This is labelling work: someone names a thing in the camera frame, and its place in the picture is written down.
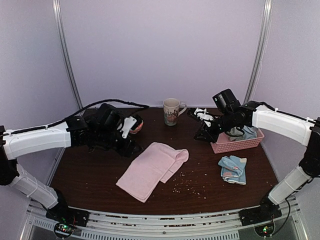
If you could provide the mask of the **large pink towel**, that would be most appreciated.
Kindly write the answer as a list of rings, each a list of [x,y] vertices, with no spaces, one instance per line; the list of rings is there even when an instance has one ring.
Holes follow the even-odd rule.
[[[145,203],[158,183],[165,184],[188,159],[187,149],[153,142],[132,161],[115,185]]]

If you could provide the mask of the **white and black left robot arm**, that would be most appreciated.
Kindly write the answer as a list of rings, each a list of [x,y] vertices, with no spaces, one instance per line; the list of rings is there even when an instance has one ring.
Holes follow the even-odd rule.
[[[87,146],[113,150],[122,157],[141,151],[131,134],[143,124],[139,115],[124,116],[114,106],[103,103],[95,114],[78,113],[48,125],[19,130],[0,127],[0,184],[13,187],[39,202],[54,218],[67,222],[75,216],[63,194],[38,181],[18,164],[18,157],[58,148]]]

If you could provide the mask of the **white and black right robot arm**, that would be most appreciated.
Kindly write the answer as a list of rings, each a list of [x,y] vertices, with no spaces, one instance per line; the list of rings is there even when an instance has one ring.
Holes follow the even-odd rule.
[[[261,200],[256,210],[259,220],[268,220],[276,207],[298,189],[320,176],[320,120],[300,117],[278,110],[263,101],[240,103],[231,89],[213,96],[220,114],[204,108],[191,108],[188,115],[201,123],[194,139],[215,143],[219,135],[233,128],[253,127],[291,140],[304,148],[296,167],[275,185]]]

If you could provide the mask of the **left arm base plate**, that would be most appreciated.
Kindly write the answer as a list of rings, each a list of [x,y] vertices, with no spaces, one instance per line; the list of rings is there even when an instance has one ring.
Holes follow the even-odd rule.
[[[80,210],[70,207],[58,210],[54,210],[53,208],[45,210],[45,216],[48,219],[52,219],[59,223],[75,227],[86,227],[90,216],[90,213],[86,210]]]

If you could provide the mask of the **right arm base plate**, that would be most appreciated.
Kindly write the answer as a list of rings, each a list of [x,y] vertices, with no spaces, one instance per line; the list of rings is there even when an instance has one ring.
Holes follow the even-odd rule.
[[[259,224],[271,221],[282,216],[279,206],[260,205],[254,208],[245,208],[238,212],[242,226]]]

